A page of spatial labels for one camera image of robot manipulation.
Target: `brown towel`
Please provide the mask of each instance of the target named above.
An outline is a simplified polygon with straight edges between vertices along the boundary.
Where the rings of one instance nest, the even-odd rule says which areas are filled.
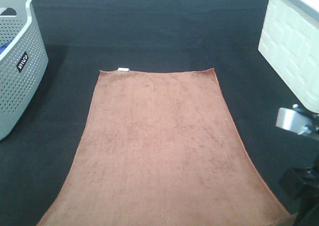
[[[114,71],[100,74],[70,173],[39,225],[265,226],[288,216],[213,69]]]

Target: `black surface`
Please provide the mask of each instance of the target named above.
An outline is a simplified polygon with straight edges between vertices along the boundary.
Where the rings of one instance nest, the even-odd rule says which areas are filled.
[[[43,80],[0,142],[0,225],[34,225],[56,198],[79,143],[99,70],[215,67],[256,168],[294,213],[278,184],[312,165],[319,143],[275,127],[298,103],[257,50],[268,0],[33,0],[49,57]]]

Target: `brand label on basket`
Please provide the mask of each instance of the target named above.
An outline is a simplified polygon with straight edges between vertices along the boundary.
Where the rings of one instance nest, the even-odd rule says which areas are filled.
[[[16,65],[16,68],[18,68],[18,71],[21,73],[21,71],[23,70],[23,68],[25,67],[27,61],[29,59],[29,56],[26,52],[24,52],[24,54],[22,55],[20,61],[18,62],[18,64]]]

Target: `gray laundry basket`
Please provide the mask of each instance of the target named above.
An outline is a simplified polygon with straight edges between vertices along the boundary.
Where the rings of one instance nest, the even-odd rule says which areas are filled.
[[[15,16],[0,15],[0,140],[7,136],[29,104],[48,58],[31,4],[32,0],[0,0]]]

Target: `blue item in basket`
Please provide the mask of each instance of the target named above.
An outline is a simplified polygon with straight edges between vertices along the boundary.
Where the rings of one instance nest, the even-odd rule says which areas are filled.
[[[2,54],[2,52],[9,46],[11,42],[12,40],[10,40],[8,43],[5,43],[4,45],[0,47],[0,54]]]

